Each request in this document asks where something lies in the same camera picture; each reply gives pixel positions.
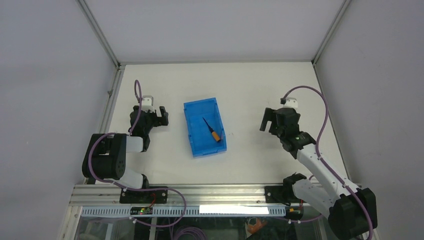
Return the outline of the orange handled black screwdriver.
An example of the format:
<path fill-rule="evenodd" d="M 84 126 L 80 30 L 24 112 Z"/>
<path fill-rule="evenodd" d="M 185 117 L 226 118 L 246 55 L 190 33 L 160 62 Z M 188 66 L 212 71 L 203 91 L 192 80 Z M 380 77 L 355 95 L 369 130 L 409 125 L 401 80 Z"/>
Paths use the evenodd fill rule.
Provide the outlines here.
<path fill-rule="evenodd" d="M 203 121 L 205 122 L 205 124 L 208 127 L 208 130 L 210 131 L 210 134 L 212 135 L 213 139 L 219 143 L 222 139 L 221 137 L 218 135 L 218 133 L 209 125 L 209 123 L 206 121 L 206 119 L 203 117 Z"/>

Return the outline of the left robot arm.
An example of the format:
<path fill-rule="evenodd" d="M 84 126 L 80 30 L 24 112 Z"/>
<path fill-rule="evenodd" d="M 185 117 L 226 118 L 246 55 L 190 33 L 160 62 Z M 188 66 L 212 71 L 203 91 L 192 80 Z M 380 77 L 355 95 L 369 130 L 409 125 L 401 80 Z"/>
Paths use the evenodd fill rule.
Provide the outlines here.
<path fill-rule="evenodd" d="M 151 130 L 169 124 L 166 108 L 160 106 L 159 111 L 160 115 L 155 109 L 141 110 L 135 105 L 129 115 L 128 133 L 93 134 L 82 163 L 84 177 L 131 189 L 134 200 L 147 202 L 151 196 L 148 178 L 127 166 L 126 156 L 127 153 L 146 152 L 151 143 Z"/>

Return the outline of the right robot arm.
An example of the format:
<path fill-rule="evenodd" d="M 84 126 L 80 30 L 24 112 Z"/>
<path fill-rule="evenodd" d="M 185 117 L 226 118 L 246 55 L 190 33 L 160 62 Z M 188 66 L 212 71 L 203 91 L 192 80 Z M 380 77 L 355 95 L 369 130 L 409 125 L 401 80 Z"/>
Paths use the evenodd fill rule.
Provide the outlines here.
<path fill-rule="evenodd" d="M 366 232 L 372 234 L 378 226 L 376 196 L 369 188 L 337 173 L 317 150 L 316 140 L 301 131 L 301 115 L 294 108 L 265 108 L 260 131 L 270 124 L 269 133 L 276 136 L 283 149 L 304 165 L 320 183 L 314 184 L 305 175 L 293 173 L 283 179 L 281 187 L 265 189 L 267 203 L 290 206 L 303 200 L 328 221 L 330 229 L 340 240 L 350 240 Z"/>

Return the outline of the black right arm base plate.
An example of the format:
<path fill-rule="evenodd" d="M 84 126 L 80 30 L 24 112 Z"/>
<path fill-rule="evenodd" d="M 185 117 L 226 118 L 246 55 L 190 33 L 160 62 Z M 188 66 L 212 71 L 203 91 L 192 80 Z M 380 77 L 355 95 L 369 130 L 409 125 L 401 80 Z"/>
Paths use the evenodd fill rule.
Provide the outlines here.
<path fill-rule="evenodd" d="M 290 206 L 291 204 L 301 202 L 301 200 L 294 195 L 293 188 L 284 185 L 265 186 L 264 197 L 267 204 L 283 204 Z"/>

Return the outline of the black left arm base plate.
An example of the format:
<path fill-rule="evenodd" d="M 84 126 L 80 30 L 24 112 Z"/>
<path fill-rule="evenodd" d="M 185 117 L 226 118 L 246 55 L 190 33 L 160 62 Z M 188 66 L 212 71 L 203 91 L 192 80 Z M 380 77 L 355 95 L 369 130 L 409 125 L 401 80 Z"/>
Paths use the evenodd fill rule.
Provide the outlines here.
<path fill-rule="evenodd" d="M 168 201 L 168 190 L 163 187 L 150 188 L 148 191 L 121 190 L 119 196 L 120 204 L 166 204 Z"/>

